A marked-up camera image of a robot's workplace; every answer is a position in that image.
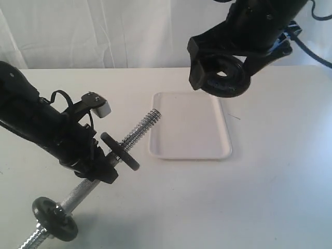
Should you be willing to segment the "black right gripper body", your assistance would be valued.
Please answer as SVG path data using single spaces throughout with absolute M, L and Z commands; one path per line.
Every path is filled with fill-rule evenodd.
M 223 22 L 223 54 L 232 49 L 270 52 L 293 21 L 289 15 L 228 15 Z

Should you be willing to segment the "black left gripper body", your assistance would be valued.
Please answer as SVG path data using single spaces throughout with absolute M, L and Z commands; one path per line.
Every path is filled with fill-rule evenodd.
M 82 126 L 79 122 L 73 122 L 57 140 L 60 165 L 78 174 L 91 173 L 97 161 L 104 156 L 94 138 L 96 131 L 91 112 L 88 112 L 88 116 L 89 123 Z

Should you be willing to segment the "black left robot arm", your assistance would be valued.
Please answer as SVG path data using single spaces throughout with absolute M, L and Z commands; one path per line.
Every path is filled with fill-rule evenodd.
M 20 70 L 1 62 L 1 126 L 53 155 L 78 177 L 111 184 L 118 173 L 94 138 L 94 124 L 79 123 L 91 112 L 99 118 L 107 116 L 108 102 L 89 92 L 73 103 L 62 90 L 48 100 Z

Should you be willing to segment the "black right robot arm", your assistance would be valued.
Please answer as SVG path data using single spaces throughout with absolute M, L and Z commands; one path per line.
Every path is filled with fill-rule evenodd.
M 306 1 L 235 1 L 227 18 L 189 39 L 189 82 L 194 90 L 232 98 L 251 77 L 293 49 L 290 32 L 302 29 L 294 18 Z

